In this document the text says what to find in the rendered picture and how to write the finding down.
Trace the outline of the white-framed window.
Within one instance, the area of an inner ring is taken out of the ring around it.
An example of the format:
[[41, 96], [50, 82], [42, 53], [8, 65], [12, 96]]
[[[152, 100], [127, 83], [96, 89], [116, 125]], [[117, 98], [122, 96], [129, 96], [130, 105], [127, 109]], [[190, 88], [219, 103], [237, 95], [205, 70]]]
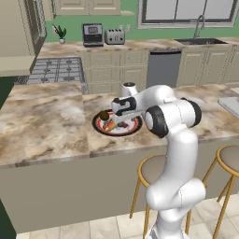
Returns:
[[194, 28], [204, 16], [205, 27], [233, 27], [239, 0], [138, 0], [138, 29]]

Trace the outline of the beige drawer cupboard run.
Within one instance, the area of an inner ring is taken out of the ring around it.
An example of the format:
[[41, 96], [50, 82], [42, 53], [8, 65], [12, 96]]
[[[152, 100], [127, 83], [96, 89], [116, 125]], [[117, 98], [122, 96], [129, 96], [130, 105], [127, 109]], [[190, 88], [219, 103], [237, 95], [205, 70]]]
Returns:
[[89, 94], [120, 93], [126, 82], [133, 82], [138, 91], [146, 87], [147, 50], [91, 50], [79, 57]]

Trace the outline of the large black-rimmed plate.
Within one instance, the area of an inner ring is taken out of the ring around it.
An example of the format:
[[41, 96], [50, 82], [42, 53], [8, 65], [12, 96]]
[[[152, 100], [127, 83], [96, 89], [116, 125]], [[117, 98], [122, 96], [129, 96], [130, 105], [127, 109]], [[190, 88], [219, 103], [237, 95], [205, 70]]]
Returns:
[[103, 129], [105, 122], [100, 119], [98, 114], [96, 114], [91, 120], [91, 125], [98, 133], [110, 136], [126, 136], [130, 134], [135, 134], [142, 128], [143, 125], [143, 121], [140, 116], [135, 117], [133, 119], [127, 119], [123, 122], [127, 123], [129, 127], [123, 128], [120, 127], [120, 124], [118, 124], [115, 129], [111, 130], [110, 132], [107, 132]]

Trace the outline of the black coffee machine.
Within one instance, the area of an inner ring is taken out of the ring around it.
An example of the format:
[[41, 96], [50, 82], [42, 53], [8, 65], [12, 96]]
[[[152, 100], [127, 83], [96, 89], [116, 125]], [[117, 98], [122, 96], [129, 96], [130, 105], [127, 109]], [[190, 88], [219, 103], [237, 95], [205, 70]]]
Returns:
[[82, 39], [84, 47], [102, 47], [103, 25], [101, 23], [83, 23]]

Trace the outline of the beige wall cupboards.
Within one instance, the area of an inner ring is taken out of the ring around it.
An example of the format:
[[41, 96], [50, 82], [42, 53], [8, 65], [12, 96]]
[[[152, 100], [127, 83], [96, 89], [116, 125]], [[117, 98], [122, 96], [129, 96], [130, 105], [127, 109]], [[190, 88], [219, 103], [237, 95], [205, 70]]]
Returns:
[[130, 10], [122, 10], [121, 0], [53, 0], [57, 15], [126, 15], [134, 13]]

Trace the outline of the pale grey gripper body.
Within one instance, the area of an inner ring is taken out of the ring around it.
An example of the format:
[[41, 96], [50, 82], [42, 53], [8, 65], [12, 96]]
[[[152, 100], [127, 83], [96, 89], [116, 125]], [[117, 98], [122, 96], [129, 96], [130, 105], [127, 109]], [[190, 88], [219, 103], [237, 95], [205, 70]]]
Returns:
[[112, 120], [118, 124], [120, 122], [123, 122], [125, 120], [133, 119], [135, 117], [141, 116], [141, 112], [133, 112], [133, 113], [126, 113], [125, 115], [118, 116], [116, 113], [113, 113]]

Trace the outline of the grey dishwasher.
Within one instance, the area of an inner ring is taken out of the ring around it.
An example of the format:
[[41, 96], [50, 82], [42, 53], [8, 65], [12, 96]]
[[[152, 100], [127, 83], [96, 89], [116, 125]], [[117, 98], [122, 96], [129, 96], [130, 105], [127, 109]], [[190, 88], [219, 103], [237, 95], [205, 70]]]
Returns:
[[167, 85], [176, 87], [180, 49], [151, 50], [148, 55], [147, 87]]

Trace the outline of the beige sink cupboard run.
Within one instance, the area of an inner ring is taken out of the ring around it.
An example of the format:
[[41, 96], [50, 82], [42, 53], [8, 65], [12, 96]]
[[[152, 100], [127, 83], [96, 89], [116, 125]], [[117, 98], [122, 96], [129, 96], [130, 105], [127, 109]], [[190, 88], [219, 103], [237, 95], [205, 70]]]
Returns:
[[182, 49], [176, 86], [211, 84], [239, 86], [239, 45], [186, 46]]

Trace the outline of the beige range hood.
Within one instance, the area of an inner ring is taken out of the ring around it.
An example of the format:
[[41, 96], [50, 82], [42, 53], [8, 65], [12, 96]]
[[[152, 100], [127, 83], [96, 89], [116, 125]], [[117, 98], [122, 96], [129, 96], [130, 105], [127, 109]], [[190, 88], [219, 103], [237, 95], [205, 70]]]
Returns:
[[30, 75], [46, 36], [42, 0], [0, 0], [0, 77]]

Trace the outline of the black sink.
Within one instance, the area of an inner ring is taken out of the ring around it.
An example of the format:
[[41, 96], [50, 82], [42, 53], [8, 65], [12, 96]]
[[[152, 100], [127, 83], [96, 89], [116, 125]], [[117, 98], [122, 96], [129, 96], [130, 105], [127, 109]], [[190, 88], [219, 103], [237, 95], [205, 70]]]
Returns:
[[183, 45], [218, 45], [218, 44], [228, 44], [222, 40], [215, 38], [183, 38], [175, 39], [175, 41]]

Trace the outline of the silver tap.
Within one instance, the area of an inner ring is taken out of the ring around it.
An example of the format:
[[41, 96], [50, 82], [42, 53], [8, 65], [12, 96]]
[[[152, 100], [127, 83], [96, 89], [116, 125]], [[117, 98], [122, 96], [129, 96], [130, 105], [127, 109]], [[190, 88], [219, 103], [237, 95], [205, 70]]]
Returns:
[[203, 30], [204, 28], [204, 23], [205, 23], [204, 15], [200, 15], [197, 19], [196, 28], [193, 35], [194, 39], [200, 36], [200, 31]]

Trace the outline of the silver toaster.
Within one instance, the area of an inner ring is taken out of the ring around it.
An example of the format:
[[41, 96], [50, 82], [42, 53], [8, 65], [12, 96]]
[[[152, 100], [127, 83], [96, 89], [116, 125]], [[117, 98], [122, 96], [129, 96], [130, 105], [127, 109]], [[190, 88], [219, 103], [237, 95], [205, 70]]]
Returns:
[[105, 30], [105, 43], [107, 45], [123, 45], [125, 33], [121, 29], [107, 29]]

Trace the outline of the potted green plant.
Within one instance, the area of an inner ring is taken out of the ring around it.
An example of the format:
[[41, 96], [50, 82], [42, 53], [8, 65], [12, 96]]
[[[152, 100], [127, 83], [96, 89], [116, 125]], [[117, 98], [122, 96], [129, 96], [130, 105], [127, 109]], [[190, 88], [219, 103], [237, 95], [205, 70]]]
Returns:
[[65, 43], [65, 36], [66, 36], [66, 29], [62, 29], [60, 25], [58, 26], [55, 26], [53, 25], [54, 27], [54, 31], [55, 33], [59, 36], [59, 42], [61, 44], [64, 44]]

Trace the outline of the grey gas hob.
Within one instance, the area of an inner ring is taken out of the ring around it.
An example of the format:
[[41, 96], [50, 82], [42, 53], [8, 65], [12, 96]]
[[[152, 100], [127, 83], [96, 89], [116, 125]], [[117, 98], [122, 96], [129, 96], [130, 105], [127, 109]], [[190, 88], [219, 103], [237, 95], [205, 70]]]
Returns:
[[82, 62], [79, 57], [43, 58], [35, 62], [29, 76], [18, 76], [15, 85], [58, 83], [67, 81], [85, 82]]

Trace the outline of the orange hot dog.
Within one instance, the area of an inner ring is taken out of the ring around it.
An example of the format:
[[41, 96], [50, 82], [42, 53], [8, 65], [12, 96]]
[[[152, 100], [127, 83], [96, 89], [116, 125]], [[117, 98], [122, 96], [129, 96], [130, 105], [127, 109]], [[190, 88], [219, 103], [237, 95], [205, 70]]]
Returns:
[[115, 129], [116, 127], [117, 127], [117, 124], [114, 123], [113, 121], [110, 121], [108, 124], [106, 124], [106, 125], [103, 126], [103, 129], [104, 129], [105, 131], [109, 132], [109, 131]]

